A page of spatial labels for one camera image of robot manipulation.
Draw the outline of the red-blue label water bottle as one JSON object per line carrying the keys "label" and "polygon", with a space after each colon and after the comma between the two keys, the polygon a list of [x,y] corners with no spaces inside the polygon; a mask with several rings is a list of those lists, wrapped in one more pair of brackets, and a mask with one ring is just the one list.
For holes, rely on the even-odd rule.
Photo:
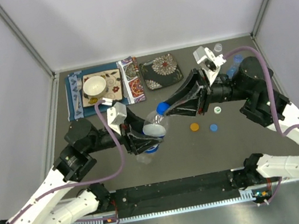
{"label": "red-blue label water bottle", "polygon": [[[143,134],[163,139],[167,134],[169,128],[169,117],[165,116],[165,111],[169,108],[169,104],[166,102],[160,102],[156,109],[146,116],[143,125]],[[140,163],[149,164],[152,162],[159,144],[150,147],[145,152],[137,155],[137,161]]]}

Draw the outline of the white green bottle cap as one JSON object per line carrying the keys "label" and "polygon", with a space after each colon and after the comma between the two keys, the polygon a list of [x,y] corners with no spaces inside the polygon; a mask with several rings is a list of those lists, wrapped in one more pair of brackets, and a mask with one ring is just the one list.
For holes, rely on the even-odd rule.
{"label": "white green bottle cap", "polygon": [[222,112],[220,106],[216,106],[216,107],[213,109],[213,111],[214,111],[214,113],[217,114],[217,115],[220,114],[220,113]]}

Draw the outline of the orange bottle cap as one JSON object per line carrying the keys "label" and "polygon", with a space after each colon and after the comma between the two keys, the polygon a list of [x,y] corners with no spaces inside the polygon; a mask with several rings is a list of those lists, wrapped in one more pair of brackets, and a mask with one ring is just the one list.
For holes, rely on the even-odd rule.
{"label": "orange bottle cap", "polygon": [[190,124],[190,130],[193,131],[193,132],[198,131],[199,128],[200,128],[200,126],[199,126],[199,124],[197,124],[197,123],[191,123],[191,124]]}

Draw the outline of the blue bottle cap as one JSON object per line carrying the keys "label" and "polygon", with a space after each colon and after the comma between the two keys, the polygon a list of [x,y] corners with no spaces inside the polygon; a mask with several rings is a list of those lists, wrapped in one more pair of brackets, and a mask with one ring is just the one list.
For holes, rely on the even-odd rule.
{"label": "blue bottle cap", "polygon": [[218,131],[218,129],[219,129],[216,124],[211,124],[209,128],[212,132]]}

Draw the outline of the green label water bottle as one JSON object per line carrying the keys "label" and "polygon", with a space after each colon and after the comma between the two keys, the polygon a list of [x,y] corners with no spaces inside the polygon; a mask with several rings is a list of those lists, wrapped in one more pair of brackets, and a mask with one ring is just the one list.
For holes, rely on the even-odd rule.
{"label": "green label water bottle", "polygon": [[213,52],[215,55],[220,55],[223,52],[223,45],[221,43],[217,43],[214,45]]}

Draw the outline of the blue label water bottle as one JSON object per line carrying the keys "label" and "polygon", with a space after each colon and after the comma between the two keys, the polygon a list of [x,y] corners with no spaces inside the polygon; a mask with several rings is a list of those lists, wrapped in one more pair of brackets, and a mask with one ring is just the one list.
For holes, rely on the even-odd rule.
{"label": "blue label water bottle", "polygon": [[238,54],[234,56],[233,63],[228,69],[228,71],[226,72],[226,75],[229,77],[229,79],[232,79],[235,73],[237,73],[237,70],[239,69],[242,60],[243,60],[242,55]]}

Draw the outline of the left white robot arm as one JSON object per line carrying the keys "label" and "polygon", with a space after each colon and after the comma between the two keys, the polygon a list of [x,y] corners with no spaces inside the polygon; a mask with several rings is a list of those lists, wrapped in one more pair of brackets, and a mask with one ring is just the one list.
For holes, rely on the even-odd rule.
{"label": "left white robot arm", "polygon": [[[126,164],[126,153],[153,153],[166,135],[166,128],[148,118],[141,119],[125,105],[117,103],[107,110],[108,118],[99,113],[103,129],[95,128],[86,119],[76,120],[66,135],[67,146],[56,159],[47,176],[25,205],[0,224],[73,224],[87,214],[105,211],[111,196],[104,182],[117,177]],[[120,165],[117,171],[103,178],[84,181],[96,165],[92,153],[115,147]]]}

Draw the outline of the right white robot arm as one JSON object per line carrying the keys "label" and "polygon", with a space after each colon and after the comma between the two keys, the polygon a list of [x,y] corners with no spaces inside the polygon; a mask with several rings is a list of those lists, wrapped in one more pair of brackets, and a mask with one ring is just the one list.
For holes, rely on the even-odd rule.
{"label": "right white robot arm", "polygon": [[[250,121],[299,145],[299,108],[274,90],[273,71],[262,58],[245,58],[233,78],[212,77],[206,69],[193,69],[185,83],[166,101],[166,115],[204,114],[210,103],[244,101],[240,112]],[[259,183],[265,178],[299,179],[299,156],[272,156],[253,153],[244,161],[244,182]]]}

